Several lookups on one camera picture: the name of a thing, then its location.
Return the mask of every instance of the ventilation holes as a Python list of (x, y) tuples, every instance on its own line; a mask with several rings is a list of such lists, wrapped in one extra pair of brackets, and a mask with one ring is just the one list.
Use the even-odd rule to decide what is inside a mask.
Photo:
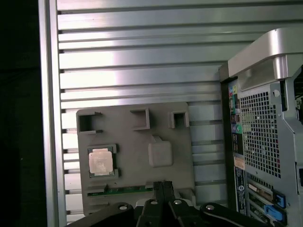
[(246, 164), (281, 178), (276, 106), (268, 92), (241, 98)]

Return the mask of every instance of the silver metal frame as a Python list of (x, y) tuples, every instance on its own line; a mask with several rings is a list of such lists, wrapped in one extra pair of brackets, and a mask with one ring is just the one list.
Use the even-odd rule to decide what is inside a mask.
[(39, 0), (39, 26), (47, 223), (56, 227), (66, 223), (56, 1)]

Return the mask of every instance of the blue connector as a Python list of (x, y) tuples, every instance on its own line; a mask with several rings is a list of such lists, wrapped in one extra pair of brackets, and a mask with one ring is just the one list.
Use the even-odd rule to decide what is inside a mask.
[(286, 197), (283, 194), (281, 194), (275, 190), (272, 190), (272, 192), (273, 192), (273, 202), (276, 205), (278, 205), (280, 208), (285, 209), (286, 208)]
[(283, 214), (272, 205), (264, 205), (264, 211), (266, 214), (272, 216), (277, 221), (284, 220)]

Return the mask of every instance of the rectangular cutout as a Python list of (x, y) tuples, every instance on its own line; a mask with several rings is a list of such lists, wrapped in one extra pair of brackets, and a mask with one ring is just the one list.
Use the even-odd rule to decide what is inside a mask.
[(173, 111), (169, 113), (169, 128), (183, 129), (189, 127), (187, 111)]
[(91, 134), (91, 133), (100, 133), (101, 130), (101, 117), (102, 114), (95, 112), (95, 114), (80, 115), (79, 116), (79, 129), (81, 133)]
[(148, 108), (131, 110), (130, 112), (134, 114), (134, 118), (133, 118), (134, 131), (146, 130), (151, 128)]

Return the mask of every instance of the black background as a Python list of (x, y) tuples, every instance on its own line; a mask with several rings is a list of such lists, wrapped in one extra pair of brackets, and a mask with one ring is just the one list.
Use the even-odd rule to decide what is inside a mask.
[(1, 2), (2, 206), (10, 226), (47, 226), (38, 0)]

